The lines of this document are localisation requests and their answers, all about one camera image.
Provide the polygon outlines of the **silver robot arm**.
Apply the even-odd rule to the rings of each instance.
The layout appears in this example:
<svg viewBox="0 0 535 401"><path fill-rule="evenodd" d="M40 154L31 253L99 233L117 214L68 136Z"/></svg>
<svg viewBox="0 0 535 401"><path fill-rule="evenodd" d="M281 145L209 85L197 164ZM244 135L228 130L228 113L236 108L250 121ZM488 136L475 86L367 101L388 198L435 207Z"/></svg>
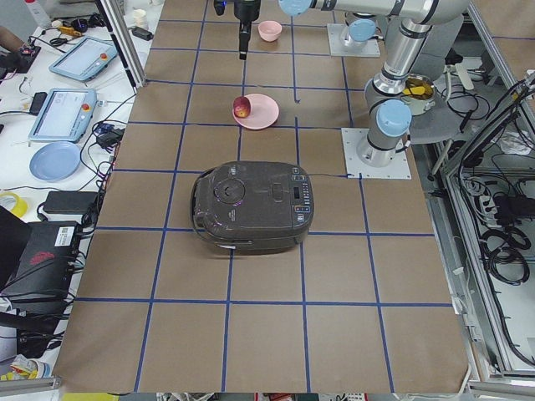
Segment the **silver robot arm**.
<svg viewBox="0 0 535 401"><path fill-rule="evenodd" d="M346 47L364 45L376 33L375 15L368 13L346 13L342 39Z"/></svg>
<svg viewBox="0 0 535 401"><path fill-rule="evenodd" d="M407 134L412 120L409 107L400 100L406 78L419 56L431 28L462 15L468 1L280 1L278 6L295 17L310 9L323 12L400 17L393 50L387 53L382 69L367 83L370 128L356 147L360 160L372 167L385 167L396 154L396 146Z"/></svg>

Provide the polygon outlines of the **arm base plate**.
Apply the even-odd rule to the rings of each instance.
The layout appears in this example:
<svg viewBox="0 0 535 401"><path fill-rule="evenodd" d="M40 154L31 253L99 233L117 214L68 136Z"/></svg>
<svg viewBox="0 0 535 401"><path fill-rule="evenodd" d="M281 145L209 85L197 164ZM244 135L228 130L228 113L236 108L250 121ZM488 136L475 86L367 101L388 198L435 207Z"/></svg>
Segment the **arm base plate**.
<svg viewBox="0 0 535 401"><path fill-rule="evenodd" d="M346 175L355 179L410 180L403 140L399 138L392 150L377 150L368 141L368 131L341 129Z"/></svg>
<svg viewBox="0 0 535 401"><path fill-rule="evenodd" d="M328 23L327 33L331 56L378 58L380 47L376 38L354 41L349 36L349 27L344 24Z"/></svg>

